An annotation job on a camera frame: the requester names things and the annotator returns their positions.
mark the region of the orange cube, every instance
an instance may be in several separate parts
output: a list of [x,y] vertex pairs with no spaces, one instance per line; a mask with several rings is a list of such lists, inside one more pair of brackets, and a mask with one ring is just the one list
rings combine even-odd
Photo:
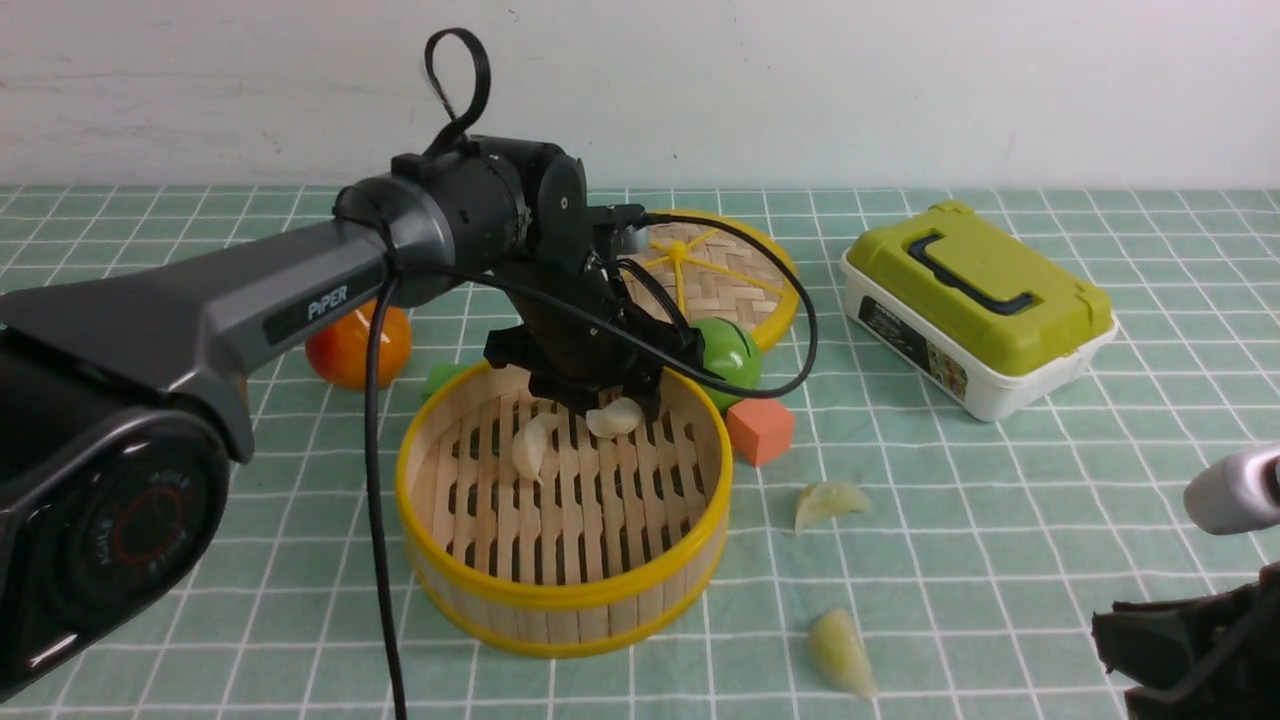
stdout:
[[791,450],[796,418],[774,398],[749,397],[730,406],[724,428],[733,447],[759,468]]

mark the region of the bamboo steamer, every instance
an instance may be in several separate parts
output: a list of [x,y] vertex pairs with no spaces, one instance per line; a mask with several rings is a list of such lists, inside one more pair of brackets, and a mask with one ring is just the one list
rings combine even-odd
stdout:
[[[723,420],[668,372],[657,421],[599,439],[527,383],[481,363],[413,419],[396,469],[408,557],[440,612],[490,646],[540,657],[626,647],[687,610],[719,561]],[[539,486],[517,480],[508,448],[544,413],[558,425]]]

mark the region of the table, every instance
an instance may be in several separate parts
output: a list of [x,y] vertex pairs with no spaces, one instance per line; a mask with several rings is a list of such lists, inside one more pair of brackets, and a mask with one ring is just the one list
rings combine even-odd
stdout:
[[[136,272],[328,217],[334,187],[0,187],[0,292]],[[868,227],[959,197],[1097,284],[1121,331],[1091,372],[998,425],[969,419],[841,311],[832,260]],[[453,629],[411,582],[387,484],[398,629],[415,717],[433,720],[1121,716],[1088,621],[1116,600],[1256,579],[1280,532],[1213,538],[1181,507],[1206,464],[1280,438],[1277,191],[618,191],[773,236],[820,316],[812,378],[786,397],[796,443],[739,464],[707,596],[659,637],[590,660],[506,656]],[[476,361],[513,324],[460,288],[415,310],[415,352],[383,395],[388,478],[428,370]],[[797,328],[765,383],[799,366]],[[51,717],[389,717],[364,509],[361,400],[291,351],[250,382],[259,441],[220,533],[183,585],[0,707]],[[796,492],[854,480],[876,507],[796,537]],[[809,623],[846,606],[883,696],[829,692]]]

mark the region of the piper logo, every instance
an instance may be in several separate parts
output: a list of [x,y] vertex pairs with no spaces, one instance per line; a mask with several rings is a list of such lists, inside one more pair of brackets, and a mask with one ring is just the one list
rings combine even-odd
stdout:
[[316,300],[311,305],[307,305],[307,322],[315,320],[323,316],[329,310],[342,305],[347,301],[347,286],[340,286],[333,292],[324,295],[320,300]]

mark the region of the white wall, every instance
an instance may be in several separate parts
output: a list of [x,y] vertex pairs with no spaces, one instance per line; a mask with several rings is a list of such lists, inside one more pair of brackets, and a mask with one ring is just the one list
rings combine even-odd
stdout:
[[451,24],[596,186],[1280,186],[1276,0],[0,0],[0,182],[380,172]]

